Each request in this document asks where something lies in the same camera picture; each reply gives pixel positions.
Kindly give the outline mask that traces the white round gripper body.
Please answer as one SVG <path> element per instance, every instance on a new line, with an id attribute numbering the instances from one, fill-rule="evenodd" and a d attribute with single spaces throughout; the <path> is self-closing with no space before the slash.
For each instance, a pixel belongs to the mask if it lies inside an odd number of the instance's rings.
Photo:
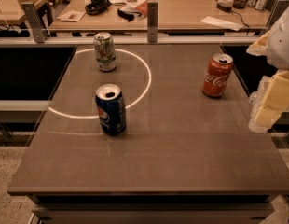
<path id="1" fill-rule="evenodd" d="M 268 64 L 277 69 L 289 69 L 289 7 L 272 25 L 266 52 Z"/>

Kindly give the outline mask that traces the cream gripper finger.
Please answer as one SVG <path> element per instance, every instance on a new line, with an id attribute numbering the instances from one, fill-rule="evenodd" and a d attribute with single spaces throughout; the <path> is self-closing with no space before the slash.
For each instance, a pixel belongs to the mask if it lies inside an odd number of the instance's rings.
<path id="1" fill-rule="evenodd" d="M 289 70 L 279 70 L 269 79 L 268 87 L 255 114 L 254 123 L 270 129 L 288 108 Z"/>
<path id="2" fill-rule="evenodd" d="M 253 56 L 266 56 L 268 36 L 269 31 L 265 32 L 253 44 L 251 44 L 246 50 L 246 52 Z"/>

